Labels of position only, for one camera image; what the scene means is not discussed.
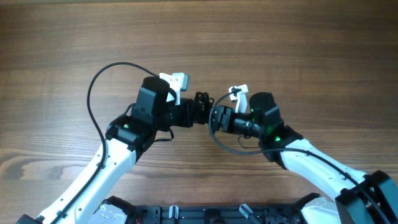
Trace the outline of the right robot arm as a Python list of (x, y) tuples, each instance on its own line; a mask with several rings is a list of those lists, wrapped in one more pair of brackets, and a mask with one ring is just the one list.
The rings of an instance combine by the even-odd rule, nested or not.
[(213, 105), (209, 130), (258, 138), (259, 150), (270, 162), (296, 173), (319, 188), (297, 203), (303, 223), (397, 223), (397, 186), (384, 172), (352, 169), (318, 150), (284, 124), (271, 93), (246, 98), (232, 91), (236, 108)]

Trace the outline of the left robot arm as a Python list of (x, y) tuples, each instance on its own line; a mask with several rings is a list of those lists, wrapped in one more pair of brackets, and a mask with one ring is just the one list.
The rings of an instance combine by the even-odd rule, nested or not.
[(157, 132), (170, 131), (172, 126), (192, 127), (193, 100), (180, 97), (188, 82), (185, 73), (146, 77), (137, 101), (109, 124), (95, 157), (71, 186), (37, 218), (23, 215), (18, 223), (126, 223), (132, 219), (134, 207), (107, 194), (157, 142)]

